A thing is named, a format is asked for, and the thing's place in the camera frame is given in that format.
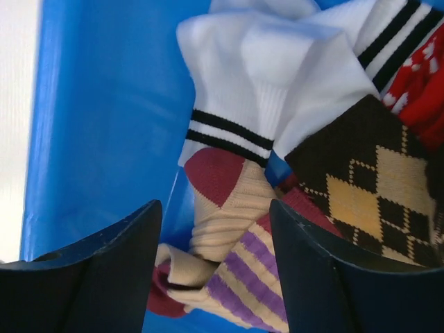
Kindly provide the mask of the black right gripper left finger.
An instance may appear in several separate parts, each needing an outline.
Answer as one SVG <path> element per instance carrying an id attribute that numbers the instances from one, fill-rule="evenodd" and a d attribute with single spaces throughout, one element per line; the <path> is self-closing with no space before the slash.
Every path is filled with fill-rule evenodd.
<path id="1" fill-rule="evenodd" d="M 141 332 L 162 223 L 152 200 L 76 243 L 1 265 L 2 332 Z"/>

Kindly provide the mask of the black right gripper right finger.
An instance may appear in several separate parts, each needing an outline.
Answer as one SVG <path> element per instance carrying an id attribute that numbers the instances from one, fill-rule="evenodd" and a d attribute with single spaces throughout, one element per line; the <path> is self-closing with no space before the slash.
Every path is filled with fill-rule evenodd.
<path id="1" fill-rule="evenodd" d="M 290 332 L 442 332 L 443 269 L 380 257 L 270 207 Z"/>

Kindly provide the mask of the white sock black stripes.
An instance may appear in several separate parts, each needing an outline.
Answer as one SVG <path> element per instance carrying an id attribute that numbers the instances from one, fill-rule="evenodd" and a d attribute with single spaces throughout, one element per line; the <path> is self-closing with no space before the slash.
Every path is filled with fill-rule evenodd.
<path id="1" fill-rule="evenodd" d="M 374 7 L 348 1 L 297 21 L 234 9 L 181 22 L 196 97 L 179 165 L 211 146 L 265 166 L 374 94 L 355 55 Z"/>

